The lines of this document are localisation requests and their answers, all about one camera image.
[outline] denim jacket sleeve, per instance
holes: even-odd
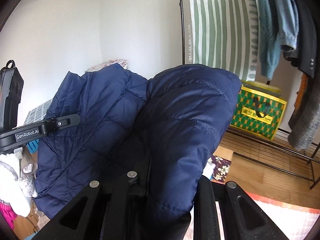
[[[275,2],[281,49],[284,52],[295,50],[299,33],[299,15],[295,0],[275,0]]]

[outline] clothes rack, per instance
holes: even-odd
[[[179,5],[181,14],[182,64],[185,64],[185,30],[182,0],[179,1]],[[312,185],[310,189],[313,189],[320,182],[320,176],[315,177],[313,168],[314,163],[320,164],[320,143],[312,143],[308,149],[298,152],[288,143],[287,138],[290,133],[283,129],[278,129],[273,141],[254,136],[233,127],[229,127],[226,133],[232,135],[234,140],[249,140],[253,142],[250,147],[249,145],[247,145],[248,147],[244,147],[242,153],[234,151],[235,155],[292,176],[311,181]],[[263,147],[269,151],[270,155],[263,156],[263,154],[260,154],[260,156],[258,154],[257,156],[252,156],[250,152],[253,150],[259,153],[259,147]],[[289,159],[289,165],[280,164],[280,159]],[[300,165],[301,169],[296,169],[295,164]]]

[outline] yellow label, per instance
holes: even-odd
[[[248,117],[254,118],[254,119],[258,120],[258,121],[265,122],[267,124],[271,124],[272,120],[273,120],[273,117],[271,117],[269,115],[264,116],[263,113],[260,113],[260,115],[263,116],[262,118],[260,118],[260,117],[257,116],[256,111],[251,110],[251,109],[246,108],[246,107],[242,108],[241,114],[244,114],[244,115],[246,115]]]

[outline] black metal frame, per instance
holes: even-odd
[[[183,3],[182,3],[182,0],[180,0],[179,5],[180,5],[180,13],[181,13],[182,63],[184,64],[185,63],[185,31],[184,31],[184,14],[183,14]],[[278,129],[278,130],[280,132],[286,134],[286,135],[289,135],[289,132],[287,132],[285,130],[282,130],[282,129]],[[310,189],[313,189],[320,182],[320,176],[316,179],[315,178],[315,174],[314,174],[314,169],[313,169],[313,162],[320,164],[320,158],[318,158],[318,159],[315,158],[317,153],[318,153],[318,151],[319,151],[319,149],[320,149],[320,143],[318,145],[315,144],[315,143],[312,143],[310,148],[312,149],[313,154],[311,156],[307,156],[305,154],[302,154],[302,153],[299,153],[299,152],[295,151],[293,148],[285,146],[284,144],[281,144],[281,143],[279,144],[279,143],[275,143],[273,141],[265,140],[265,139],[259,138],[257,136],[254,136],[252,134],[249,134],[249,133],[246,133],[246,132],[242,132],[242,131],[237,130],[237,129],[233,129],[231,127],[227,130],[227,132],[231,133],[233,135],[239,136],[241,138],[249,139],[249,140],[251,140],[251,141],[253,141],[255,143],[258,143],[260,145],[263,145],[263,146],[268,147],[268,148],[273,149],[273,150],[277,150],[279,152],[282,152],[285,155],[290,155],[290,156],[295,157],[295,158],[297,158],[297,159],[299,159],[299,160],[301,160],[303,162],[306,162],[308,164],[308,166],[309,166],[310,173],[312,174],[312,177],[311,176],[309,176],[309,177],[308,176],[303,176],[301,174],[297,174],[296,172],[292,172],[292,171],[288,171],[286,169],[282,169],[282,168],[276,167],[275,165],[271,165],[271,164],[256,160],[254,158],[251,158],[249,156],[240,154],[238,152],[234,152],[235,155],[243,157],[243,158],[246,158],[246,159],[248,159],[250,161],[262,164],[262,165],[267,166],[269,168],[273,168],[273,169],[278,170],[278,171],[283,171],[283,172],[285,172],[287,174],[299,177],[301,179],[306,179],[308,181],[311,181],[311,182],[313,182],[313,184],[311,185]]]

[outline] white garment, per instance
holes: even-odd
[[[20,178],[20,161],[15,154],[0,154],[0,161],[11,166]],[[0,199],[10,203],[13,211],[20,216],[27,217],[31,210],[31,197],[25,197],[14,180],[12,173],[0,166]]]

